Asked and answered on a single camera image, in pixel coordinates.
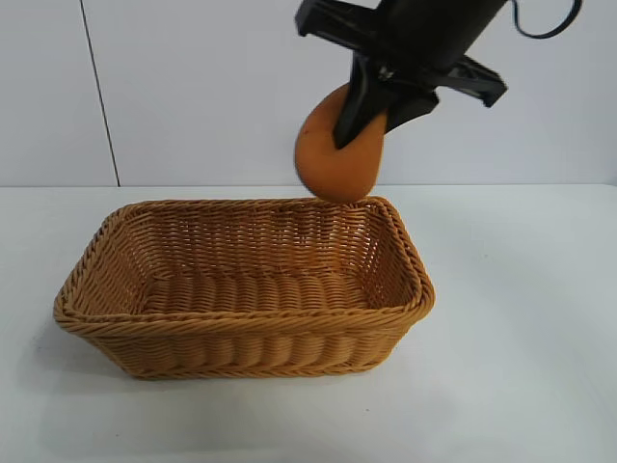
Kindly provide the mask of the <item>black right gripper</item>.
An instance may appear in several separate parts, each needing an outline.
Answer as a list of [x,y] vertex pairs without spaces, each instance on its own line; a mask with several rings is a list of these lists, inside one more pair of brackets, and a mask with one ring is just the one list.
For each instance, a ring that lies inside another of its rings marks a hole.
[[343,1],[302,2],[294,17],[299,35],[314,35],[355,52],[333,132],[335,146],[345,148],[384,111],[388,110],[386,131],[392,131],[437,107],[435,93],[396,100],[390,85],[393,75],[417,87],[448,87],[493,106],[507,87],[467,51],[504,5],[382,1],[370,9]]

